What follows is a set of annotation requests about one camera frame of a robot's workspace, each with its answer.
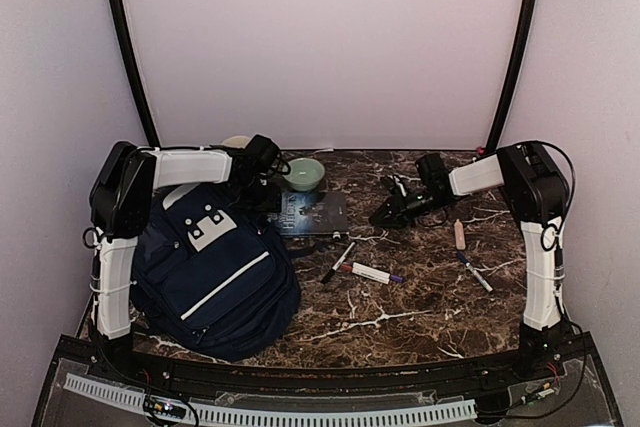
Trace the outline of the dark blue hardcover book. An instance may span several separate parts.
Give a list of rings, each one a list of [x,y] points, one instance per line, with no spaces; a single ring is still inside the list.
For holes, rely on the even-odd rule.
[[[340,192],[285,192],[271,222],[283,237],[341,236],[349,232],[346,197]]]

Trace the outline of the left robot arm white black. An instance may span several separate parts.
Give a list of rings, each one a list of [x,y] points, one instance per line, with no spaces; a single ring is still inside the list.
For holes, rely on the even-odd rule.
[[[268,215],[290,170],[257,135],[243,148],[118,142],[91,190],[92,321],[115,343],[130,313],[183,347],[228,361],[281,337],[300,303],[292,258]]]

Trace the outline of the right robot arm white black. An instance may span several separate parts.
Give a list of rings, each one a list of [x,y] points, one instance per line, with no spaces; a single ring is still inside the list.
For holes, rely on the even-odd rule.
[[[547,367],[568,323],[563,236],[575,179],[563,175],[549,153],[552,148],[547,142],[525,141],[452,170],[440,155],[426,154],[415,163],[422,190],[409,190],[397,176],[382,178],[389,195],[369,218],[375,227],[405,228],[473,194],[501,190],[525,243],[526,304],[518,351],[510,360],[511,373],[521,381],[534,379]]]

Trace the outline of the navy blue student backpack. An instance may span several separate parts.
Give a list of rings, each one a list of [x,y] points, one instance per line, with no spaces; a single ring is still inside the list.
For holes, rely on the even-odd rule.
[[[284,335],[301,300],[293,262],[326,246],[288,248],[266,215],[220,185],[166,187],[138,239],[130,301],[182,347],[239,361]]]

